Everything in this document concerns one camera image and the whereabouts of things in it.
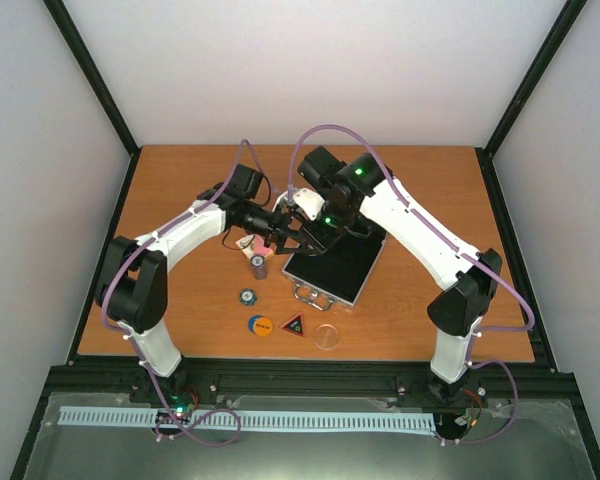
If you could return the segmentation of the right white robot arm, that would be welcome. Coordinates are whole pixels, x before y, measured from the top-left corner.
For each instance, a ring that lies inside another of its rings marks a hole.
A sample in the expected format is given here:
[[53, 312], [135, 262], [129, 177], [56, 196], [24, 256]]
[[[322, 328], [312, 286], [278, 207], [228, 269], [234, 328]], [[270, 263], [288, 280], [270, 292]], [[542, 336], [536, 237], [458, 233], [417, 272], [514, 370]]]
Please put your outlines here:
[[396, 239], [431, 275], [441, 292], [427, 307], [437, 329], [430, 368], [439, 380], [457, 383], [469, 368], [472, 337], [495, 296], [501, 256], [455, 236], [371, 154], [347, 164], [317, 147], [298, 173], [308, 186], [294, 192], [292, 201], [308, 219], [301, 234], [310, 252], [328, 251], [367, 221]]

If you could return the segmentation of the aluminium poker case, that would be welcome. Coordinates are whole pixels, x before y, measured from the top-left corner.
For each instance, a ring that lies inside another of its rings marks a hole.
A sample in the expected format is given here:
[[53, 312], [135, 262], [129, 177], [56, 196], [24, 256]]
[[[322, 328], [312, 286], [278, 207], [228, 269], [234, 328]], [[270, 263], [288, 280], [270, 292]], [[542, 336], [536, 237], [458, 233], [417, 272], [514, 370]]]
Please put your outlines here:
[[368, 234], [345, 233], [321, 255], [292, 254], [282, 274], [294, 283], [294, 296], [318, 310], [333, 302], [353, 308], [386, 244], [387, 232], [371, 224]]

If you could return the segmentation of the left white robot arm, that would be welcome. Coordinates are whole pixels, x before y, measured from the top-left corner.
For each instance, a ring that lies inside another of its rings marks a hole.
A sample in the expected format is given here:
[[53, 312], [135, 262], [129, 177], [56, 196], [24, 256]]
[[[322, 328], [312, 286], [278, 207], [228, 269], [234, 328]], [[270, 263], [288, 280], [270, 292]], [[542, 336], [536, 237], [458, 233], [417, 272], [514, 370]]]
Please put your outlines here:
[[181, 400], [188, 378], [164, 320], [168, 274], [204, 242], [233, 227], [260, 236], [277, 254], [301, 252], [307, 242], [291, 224], [299, 209], [268, 211], [253, 201], [257, 189], [228, 182], [203, 192], [187, 210], [135, 239], [118, 236], [107, 247], [96, 303], [106, 328], [131, 342], [139, 363], [154, 374], [152, 388], [166, 402]]

